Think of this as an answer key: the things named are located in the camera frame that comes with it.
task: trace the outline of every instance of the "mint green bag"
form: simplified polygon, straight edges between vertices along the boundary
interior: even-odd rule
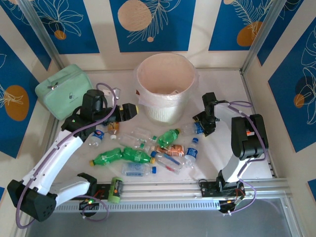
[[[82,105],[83,95],[90,89],[88,75],[72,64],[37,85],[35,93],[58,120],[64,120]]]

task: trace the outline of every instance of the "white bucket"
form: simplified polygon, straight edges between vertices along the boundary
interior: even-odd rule
[[[184,56],[161,53],[135,70],[136,94],[147,117],[160,125],[176,123],[197,87],[198,73]]]

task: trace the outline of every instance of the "green plastic bottle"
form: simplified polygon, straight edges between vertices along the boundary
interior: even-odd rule
[[[171,130],[165,132],[163,135],[161,135],[158,138],[157,143],[162,148],[166,148],[178,138],[179,133],[180,133],[180,129],[178,129],[178,128],[171,129]]]
[[[106,165],[112,163],[115,160],[122,158],[122,152],[120,148],[115,148],[111,151],[107,151],[99,154],[94,160],[90,161],[91,166],[95,165]]]
[[[130,147],[124,148],[122,159],[130,160],[136,163],[155,163],[155,158],[150,157],[146,154],[146,152],[134,150]]]

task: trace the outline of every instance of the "blue panel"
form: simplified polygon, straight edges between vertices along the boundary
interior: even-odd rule
[[[38,81],[0,37],[0,151],[11,157],[17,157],[31,119],[37,85]]]
[[[99,53],[83,0],[34,0],[32,5],[60,54]]]
[[[0,5],[7,13],[8,17],[11,19],[22,37],[28,43],[34,54],[39,58],[39,61],[43,64],[46,70],[48,70],[51,59],[29,22],[25,19],[18,5],[13,4],[9,0],[0,0]]]
[[[1,198],[2,198],[3,193],[4,193],[4,188],[3,188],[3,187],[0,187],[0,201],[1,201]]]
[[[263,65],[266,61],[267,57],[276,45],[277,41],[280,39],[281,35],[292,20],[302,2],[303,0],[288,0],[284,5],[281,13],[279,14],[279,17],[277,18],[261,49],[258,52],[257,56],[261,65]]]
[[[308,185],[310,186],[310,189],[311,189],[312,194],[314,196],[314,199],[316,201],[316,179],[308,181]]]
[[[269,80],[296,152],[316,142],[316,19]]]
[[[209,50],[248,50],[272,2],[222,0]]]
[[[188,51],[195,0],[110,0],[120,52]]]

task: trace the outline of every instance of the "white table surface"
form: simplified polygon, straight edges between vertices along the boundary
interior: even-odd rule
[[[104,82],[112,88],[121,89],[118,104],[133,103],[137,104],[135,95],[134,80],[132,71],[116,71],[88,74],[92,83]],[[218,100],[244,100],[247,96],[239,71],[205,71],[199,70],[199,86],[195,94],[192,95],[187,109],[179,122],[172,126],[161,127],[152,124],[144,114],[142,106],[139,106],[139,114],[133,119],[120,123],[120,131],[129,133],[135,126],[149,129],[153,134],[161,135],[171,128],[178,128],[180,125],[192,122],[192,117],[204,110],[202,95],[207,92],[215,92]],[[249,108],[241,108],[247,114],[251,114]],[[157,174],[150,174],[145,177],[127,177],[121,174],[122,163],[124,160],[115,161],[107,166],[91,167],[89,161],[94,159],[99,153],[111,150],[120,146],[116,141],[110,139],[109,134],[101,145],[96,149],[91,149],[87,144],[83,144],[67,161],[55,182],[63,182],[85,172],[95,177],[98,182],[110,182],[115,176],[122,177],[125,182],[181,182],[198,179],[215,179],[218,172],[225,167],[231,155],[231,133],[222,121],[216,124],[216,130],[211,135],[204,137],[199,135],[199,150],[197,162],[194,169],[183,168],[180,174],[174,174],[162,166],[157,166]],[[192,137],[180,136],[175,144],[184,145],[185,148],[190,143]],[[269,165],[266,161],[251,164],[242,176],[243,179],[262,179],[271,178]]]

